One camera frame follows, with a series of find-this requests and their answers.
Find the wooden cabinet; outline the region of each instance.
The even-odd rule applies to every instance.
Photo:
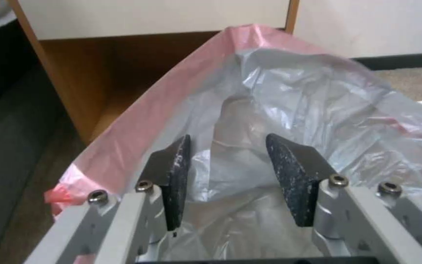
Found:
[[[293,28],[289,0],[9,1],[86,143],[216,32]]]

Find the bolt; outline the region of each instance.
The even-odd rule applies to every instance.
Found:
[[[87,196],[87,202],[98,206],[106,205],[108,203],[108,194],[105,190],[92,191]]]
[[[152,189],[153,185],[149,180],[142,180],[136,184],[136,192],[147,192]]]
[[[346,187],[349,184],[349,180],[345,176],[332,174],[328,177],[328,184],[332,187]]]
[[[381,195],[391,195],[392,197],[399,197],[402,192],[400,185],[389,181],[381,182],[377,187],[377,190]]]

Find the wooden shelf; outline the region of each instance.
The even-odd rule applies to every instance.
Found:
[[[162,75],[215,33],[38,43],[44,67],[81,139],[88,144]]]
[[[100,114],[90,141],[95,140],[102,132],[104,132],[112,122],[115,121],[134,101],[136,101],[146,90],[149,85],[135,85],[133,87],[115,89],[112,91],[104,110]]]

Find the black baseboard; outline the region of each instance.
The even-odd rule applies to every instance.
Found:
[[[370,70],[395,70],[406,67],[422,67],[422,54],[395,55],[369,58],[353,58]]]

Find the white wall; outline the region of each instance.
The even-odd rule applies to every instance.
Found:
[[[19,0],[39,40],[284,27],[289,0]]]
[[[300,0],[294,35],[345,57],[422,53],[422,0]]]

